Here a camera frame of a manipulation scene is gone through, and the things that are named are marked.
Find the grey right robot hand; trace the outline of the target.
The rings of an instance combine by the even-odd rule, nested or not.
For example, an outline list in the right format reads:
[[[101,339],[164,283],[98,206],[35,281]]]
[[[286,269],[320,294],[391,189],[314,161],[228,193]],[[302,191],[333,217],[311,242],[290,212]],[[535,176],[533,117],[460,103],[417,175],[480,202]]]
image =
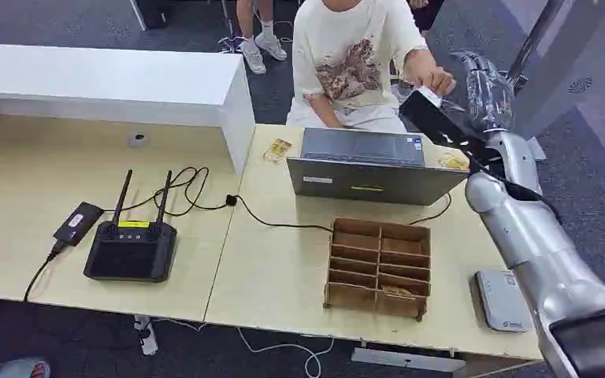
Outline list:
[[[407,130],[417,129],[438,146],[462,151],[476,172],[501,160],[488,147],[494,132],[510,130],[514,123],[511,102],[513,87],[495,65],[481,54],[468,50],[451,53],[451,71],[458,85],[439,97],[419,87],[399,107]]]

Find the person's left hand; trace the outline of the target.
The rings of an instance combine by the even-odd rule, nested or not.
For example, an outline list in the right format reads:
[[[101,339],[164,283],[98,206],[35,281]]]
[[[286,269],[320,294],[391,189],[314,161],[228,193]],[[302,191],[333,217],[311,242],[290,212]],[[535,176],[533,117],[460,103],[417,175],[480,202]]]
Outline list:
[[[433,67],[421,76],[421,85],[438,96],[445,96],[455,89],[456,80],[441,67]]]

